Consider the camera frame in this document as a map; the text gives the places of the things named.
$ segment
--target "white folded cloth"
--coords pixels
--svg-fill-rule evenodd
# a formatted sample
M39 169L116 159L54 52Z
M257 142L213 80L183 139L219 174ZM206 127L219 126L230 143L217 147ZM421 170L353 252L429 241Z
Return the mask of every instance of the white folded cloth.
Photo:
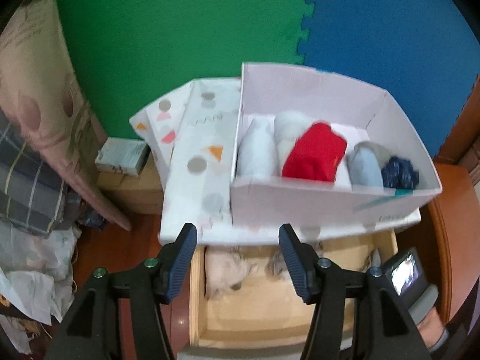
M265 179L278 175L278 155L268 120L255 118L238 149L237 176Z
M275 117L274 140L277 144L278 169L280 174L282 174L283 166L295 143L314 122L315 119L298 111L281 112Z

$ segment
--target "wooden floor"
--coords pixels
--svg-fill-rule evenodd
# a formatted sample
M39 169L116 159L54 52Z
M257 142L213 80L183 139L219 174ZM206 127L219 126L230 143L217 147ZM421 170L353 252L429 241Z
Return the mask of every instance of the wooden floor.
M132 232L116 225L109 225L102 232L83 230L78 241L78 260L73 265L73 277L79 289L97 267L104 267L111 273L119 272L135 267L147 257L157 256L161 249L157 239L160 217L133 214L130 218ZM174 353L189 342L189 277L190 273L186 276L180 295L170 305L162 306L162 317ZM136 360L130 301L123 299L120 308L124 358Z

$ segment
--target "green foam mat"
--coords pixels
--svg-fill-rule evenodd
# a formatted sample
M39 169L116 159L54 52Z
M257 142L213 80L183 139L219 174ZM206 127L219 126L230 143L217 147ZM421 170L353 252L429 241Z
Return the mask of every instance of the green foam mat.
M305 0L58 0L71 61L111 136L128 119L201 77L239 76L244 61L301 63Z

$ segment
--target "screw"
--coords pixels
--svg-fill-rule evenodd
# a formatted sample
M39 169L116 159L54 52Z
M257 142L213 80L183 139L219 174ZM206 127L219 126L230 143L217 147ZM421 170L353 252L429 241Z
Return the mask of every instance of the screw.
M329 259L326 259L325 257L318 259L318 266L320 268L328 268L330 265L332 265L332 262Z
M97 268L93 271L93 276L99 279L105 276L106 273L107 273L107 270L105 268Z
M155 257L149 257L143 263L147 268L153 268L158 264L158 260Z
M382 276L382 270L378 266L373 266L372 268L370 268L370 274L374 278L379 278L380 276Z

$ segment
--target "orange triangle print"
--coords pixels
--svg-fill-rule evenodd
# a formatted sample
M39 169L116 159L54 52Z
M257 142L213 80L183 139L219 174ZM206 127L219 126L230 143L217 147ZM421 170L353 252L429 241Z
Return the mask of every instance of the orange triangle print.
M147 130L147 126L145 124L143 124L142 122L140 122L139 124L137 124L136 129L137 130Z
M220 162L222 159L223 146L209 146L208 151Z

